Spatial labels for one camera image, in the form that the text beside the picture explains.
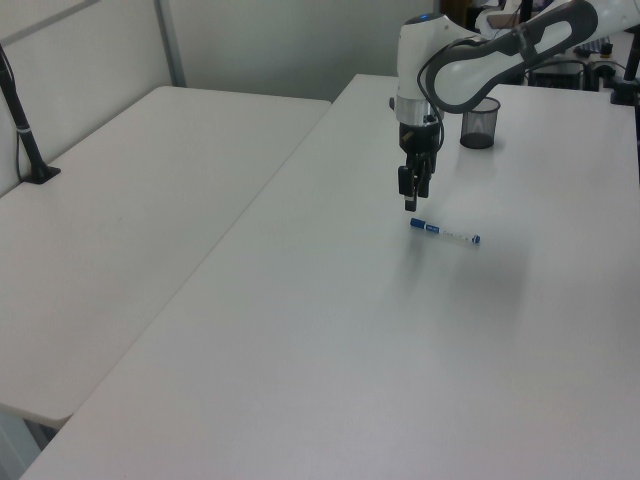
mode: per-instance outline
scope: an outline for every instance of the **table surface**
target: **table surface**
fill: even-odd
[[[0,200],[0,408],[72,415],[326,112],[159,88]]]
[[[486,151],[447,115],[417,215],[474,247],[409,227],[395,89],[354,79],[24,480],[637,478],[633,110],[500,86]]]

